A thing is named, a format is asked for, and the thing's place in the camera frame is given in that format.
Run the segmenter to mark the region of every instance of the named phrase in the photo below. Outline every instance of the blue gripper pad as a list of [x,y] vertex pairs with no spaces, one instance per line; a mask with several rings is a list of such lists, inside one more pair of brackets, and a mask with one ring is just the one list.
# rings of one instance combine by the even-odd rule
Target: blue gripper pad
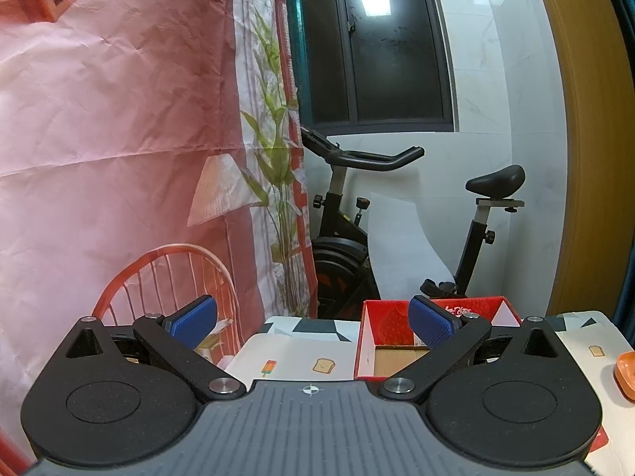
[[203,295],[166,317],[163,328],[190,349],[195,349],[212,332],[218,320],[214,297]]
[[408,325],[423,343],[434,349],[458,331],[461,319],[423,295],[415,295],[408,305]]

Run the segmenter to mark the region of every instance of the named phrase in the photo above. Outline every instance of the open box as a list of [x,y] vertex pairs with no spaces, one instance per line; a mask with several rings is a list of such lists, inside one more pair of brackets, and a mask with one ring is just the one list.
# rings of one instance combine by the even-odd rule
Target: open box
[[[504,297],[437,299],[456,316],[472,311],[493,326],[519,326],[521,321]],[[408,301],[366,301],[355,359],[356,380],[383,381],[424,356],[429,349],[408,325]]]

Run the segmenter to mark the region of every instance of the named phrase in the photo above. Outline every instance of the bamboo plant print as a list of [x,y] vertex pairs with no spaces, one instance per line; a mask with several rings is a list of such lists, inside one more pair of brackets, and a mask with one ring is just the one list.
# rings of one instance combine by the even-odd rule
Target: bamboo plant print
[[271,257],[283,267],[283,276],[277,281],[283,307],[291,315],[306,316],[308,303],[303,302],[298,290],[300,271],[304,268],[296,260],[300,251],[296,224],[302,212],[293,203],[292,193],[295,175],[291,169],[290,148],[297,145],[288,137],[288,113],[297,110],[297,102],[287,103],[285,99],[277,37],[258,10],[254,12],[252,27],[257,36],[253,54],[266,116],[257,120],[245,111],[242,115],[255,135],[255,157],[265,183],[261,184],[249,170],[243,170],[242,174],[260,199],[260,205],[266,208],[275,230]]

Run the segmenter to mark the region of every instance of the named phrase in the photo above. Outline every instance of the silver bolt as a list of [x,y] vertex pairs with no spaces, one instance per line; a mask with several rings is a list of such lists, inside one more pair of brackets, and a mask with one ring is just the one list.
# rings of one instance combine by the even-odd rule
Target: silver bolt
[[408,393],[415,389],[415,383],[408,378],[390,378],[383,382],[383,387],[391,393]]
[[209,388],[214,393],[234,393],[240,388],[240,381],[233,378],[217,378],[210,381]]

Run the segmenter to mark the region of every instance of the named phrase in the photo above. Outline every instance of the gray ribbed plate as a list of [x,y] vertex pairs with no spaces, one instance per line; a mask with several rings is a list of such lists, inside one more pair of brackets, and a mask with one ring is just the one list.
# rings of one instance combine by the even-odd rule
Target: gray ribbed plate
[[[242,399],[208,404],[161,454],[114,469],[42,461],[29,476],[503,476],[446,448],[415,407],[373,396],[361,381],[259,381]],[[523,476],[589,476],[572,463]]]

